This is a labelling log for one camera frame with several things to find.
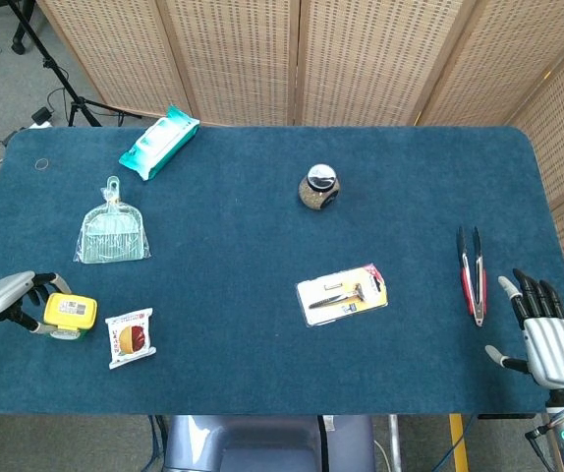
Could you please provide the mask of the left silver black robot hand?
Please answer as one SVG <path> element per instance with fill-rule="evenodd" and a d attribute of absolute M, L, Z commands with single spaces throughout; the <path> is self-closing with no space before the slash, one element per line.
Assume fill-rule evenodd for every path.
<path fill-rule="evenodd" d="M 66 280 L 56 272 L 35 273 L 23 271 L 0 279 L 0 322 L 10 321 L 34 334 L 48 334 L 50 329 L 23 311 L 23 299 L 29 296 L 38 306 L 47 303 L 50 292 L 46 286 L 54 288 L 55 293 L 71 294 Z"/>

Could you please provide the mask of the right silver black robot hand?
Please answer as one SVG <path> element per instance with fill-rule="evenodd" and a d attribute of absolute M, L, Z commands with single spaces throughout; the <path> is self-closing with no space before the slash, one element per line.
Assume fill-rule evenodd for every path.
<path fill-rule="evenodd" d="M 487 345 L 487 356 L 504 369 L 529 375 L 548 390 L 564 389 L 564 306 L 555 288 L 513 270 L 516 282 L 497 278 L 506 293 L 525 343 L 527 358 L 512 358 Z"/>

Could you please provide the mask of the yellow plastic box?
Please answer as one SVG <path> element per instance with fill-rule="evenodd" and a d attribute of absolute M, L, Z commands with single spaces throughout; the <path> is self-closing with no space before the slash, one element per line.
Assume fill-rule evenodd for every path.
<path fill-rule="evenodd" d="M 43 313 L 48 334 L 60 340 L 78 340 L 95 324 L 97 302 L 88 297 L 51 293 Z"/>

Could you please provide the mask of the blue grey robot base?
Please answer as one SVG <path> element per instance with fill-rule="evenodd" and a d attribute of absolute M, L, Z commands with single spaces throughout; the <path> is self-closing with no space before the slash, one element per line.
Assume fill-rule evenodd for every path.
<path fill-rule="evenodd" d="M 176 415 L 162 472 L 375 472 L 365 415 Z"/>

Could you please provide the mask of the orange snack packet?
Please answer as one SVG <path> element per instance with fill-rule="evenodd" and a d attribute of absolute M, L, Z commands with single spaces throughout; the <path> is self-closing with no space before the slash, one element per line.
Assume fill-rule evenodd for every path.
<path fill-rule="evenodd" d="M 111 352 L 110 370 L 156 353 L 149 331 L 152 314 L 152 308 L 145 308 L 105 320 Z"/>

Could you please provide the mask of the razor in blister pack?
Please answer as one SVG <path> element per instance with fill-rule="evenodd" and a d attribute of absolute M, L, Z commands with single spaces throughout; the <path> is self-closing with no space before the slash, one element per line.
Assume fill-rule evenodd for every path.
<path fill-rule="evenodd" d="M 384 308 L 389 302 L 385 280 L 374 264 L 302 281 L 296 293 L 308 327 Z"/>

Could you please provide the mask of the red black kitchen tongs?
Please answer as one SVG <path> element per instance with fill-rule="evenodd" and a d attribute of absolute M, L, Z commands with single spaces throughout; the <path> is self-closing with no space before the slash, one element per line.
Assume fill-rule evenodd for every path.
<path fill-rule="evenodd" d="M 486 314 L 486 271 L 483 264 L 479 230 L 473 229 L 474 265 L 470 259 L 466 242 L 466 231 L 460 226 L 456 233 L 457 251 L 460 264 L 460 279 L 469 315 L 477 327 L 482 327 Z"/>

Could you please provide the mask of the green dustpan set in bag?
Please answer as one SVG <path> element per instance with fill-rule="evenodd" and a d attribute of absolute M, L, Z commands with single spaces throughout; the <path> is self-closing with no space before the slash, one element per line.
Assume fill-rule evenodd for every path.
<path fill-rule="evenodd" d="M 142 214 L 121 200 L 120 179 L 109 176 L 101 193 L 104 203 L 83 219 L 73 261 L 97 265 L 148 259 Z"/>

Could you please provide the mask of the yellow floor tape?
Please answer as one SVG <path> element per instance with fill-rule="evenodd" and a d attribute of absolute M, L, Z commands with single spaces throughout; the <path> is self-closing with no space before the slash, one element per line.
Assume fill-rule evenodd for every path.
<path fill-rule="evenodd" d="M 452 441 L 452 459 L 455 472 L 469 472 L 469 462 L 465 437 L 469 429 L 469 421 L 462 414 L 449 415 L 449 428 Z"/>

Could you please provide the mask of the teal wet wipes pack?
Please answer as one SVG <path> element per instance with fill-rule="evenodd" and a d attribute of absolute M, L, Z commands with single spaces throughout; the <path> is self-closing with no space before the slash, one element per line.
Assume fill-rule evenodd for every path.
<path fill-rule="evenodd" d="M 143 181 L 151 180 L 197 133 L 198 128 L 197 118 L 171 105 L 166 115 L 147 128 L 120 156 L 119 163 L 135 171 Z"/>

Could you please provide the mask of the black tripod stand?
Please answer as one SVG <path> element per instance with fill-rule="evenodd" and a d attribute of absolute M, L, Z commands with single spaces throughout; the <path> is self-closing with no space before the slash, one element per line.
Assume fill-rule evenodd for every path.
<path fill-rule="evenodd" d="M 5 1 L 7 5 L 11 8 L 14 15 L 19 20 L 20 25 L 25 30 L 26 34 L 32 41 L 33 45 L 37 48 L 40 55 L 42 56 L 43 67 L 46 69 L 50 69 L 55 74 L 55 76 L 61 83 L 61 86 L 63 87 L 64 91 L 70 97 L 71 103 L 70 103 L 70 111 L 68 113 L 69 127 L 73 127 L 75 125 L 75 118 L 78 112 L 82 113 L 87 123 L 91 127 L 101 127 L 101 123 L 94 116 L 92 111 L 88 108 L 89 106 L 93 106 L 113 112 L 118 117 L 118 121 L 117 121 L 118 127 L 122 126 L 125 117 L 132 117 L 136 119 L 142 118 L 142 116 L 137 113 L 126 111 L 124 109 L 113 107 L 101 102 L 96 102 L 94 100 L 86 99 L 83 96 L 78 95 L 74 90 L 74 88 L 72 87 L 72 85 L 70 84 L 68 76 L 63 72 L 62 68 L 59 66 L 57 61 L 48 52 L 48 50 L 46 49 L 46 47 L 41 42 L 36 32 L 32 28 L 32 26 L 30 25 L 29 20 L 21 12 L 20 8 L 16 5 L 16 3 L 13 0 L 5 0 Z"/>

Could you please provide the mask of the blue table mat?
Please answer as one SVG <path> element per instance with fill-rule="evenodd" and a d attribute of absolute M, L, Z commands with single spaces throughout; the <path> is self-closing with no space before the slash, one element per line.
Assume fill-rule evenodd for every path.
<path fill-rule="evenodd" d="M 119 163 L 139 128 L 24 130 L 0 170 L 0 278 L 56 272 L 98 303 L 77 341 L 0 323 L 0 413 L 527 413 L 546 391 L 495 365 L 525 356 L 497 283 L 519 268 L 564 305 L 564 257 L 534 149 L 512 127 L 202 127 L 158 175 Z M 298 196 L 331 166 L 337 198 Z M 109 176 L 142 214 L 150 257 L 73 261 Z M 486 271 L 469 315 L 456 233 Z M 296 285 L 374 264 L 384 308 L 308 327 Z M 114 370 L 105 320 L 152 308 L 156 353 Z"/>

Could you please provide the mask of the round seasoning jar silver lid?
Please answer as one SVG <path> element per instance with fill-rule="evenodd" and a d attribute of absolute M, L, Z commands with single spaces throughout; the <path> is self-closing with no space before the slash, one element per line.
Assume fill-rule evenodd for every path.
<path fill-rule="evenodd" d="M 310 168 L 299 184 L 298 196 L 301 202 L 313 210 L 322 210 L 338 196 L 340 183 L 335 170 L 324 163 Z"/>

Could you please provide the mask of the woven bamboo folding screen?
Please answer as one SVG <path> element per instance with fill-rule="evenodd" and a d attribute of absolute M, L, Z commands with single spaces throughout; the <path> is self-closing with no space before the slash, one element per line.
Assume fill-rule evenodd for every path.
<path fill-rule="evenodd" d="M 564 252 L 564 0 L 36 0 L 108 104 L 207 125 L 511 125 Z"/>

